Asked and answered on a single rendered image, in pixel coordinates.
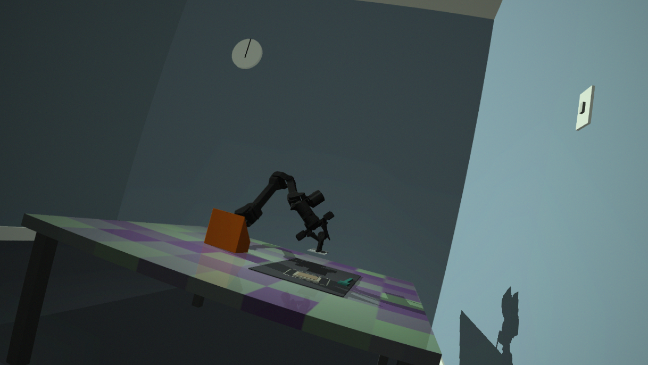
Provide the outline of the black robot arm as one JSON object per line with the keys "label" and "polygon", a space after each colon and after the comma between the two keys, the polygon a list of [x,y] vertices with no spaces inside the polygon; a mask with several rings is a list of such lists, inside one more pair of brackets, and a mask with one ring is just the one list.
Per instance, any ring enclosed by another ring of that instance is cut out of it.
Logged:
{"label": "black robot arm", "polygon": [[304,212],[311,210],[310,207],[314,208],[325,200],[323,194],[319,190],[314,191],[314,193],[309,196],[304,195],[304,193],[298,193],[293,176],[276,171],[270,176],[267,187],[256,198],[256,200],[253,203],[246,204],[239,210],[235,210],[235,214],[244,216],[246,226],[249,227],[256,222],[260,216],[262,216],[263,213],[261,209],[273,193],[276,190],[287,188],[289,192],[287,200],[289,202],[290,210],[297,211],[300,216],[302,216]]}

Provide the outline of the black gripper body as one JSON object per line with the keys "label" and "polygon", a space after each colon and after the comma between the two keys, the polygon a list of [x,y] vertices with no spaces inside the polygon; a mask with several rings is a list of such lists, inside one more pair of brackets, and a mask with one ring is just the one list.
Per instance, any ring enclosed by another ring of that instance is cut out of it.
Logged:
{"label": "black gripper body", "polygon": [[[308,236],[312,231],[317,228],[319,225],[324,225],[326,220],[330,220],[331,218],[334,217],[334,214],[332,212],[328,212],[325,215],[323,215],[323,219],[319,220],[317,216],[314,214],[312,210],[308,210],[302,214],[301,218],[303,219],[304,223],[308,226],[308,229],[305,231],[301,231],[299,234],[295,235],[295,238],[297,240],[302,240],[304,237]],[[318,222],[318,223],[317,223]],[[317,225],[316,225],[317,223]],[[314,226],[314,227],[312,227]]]}

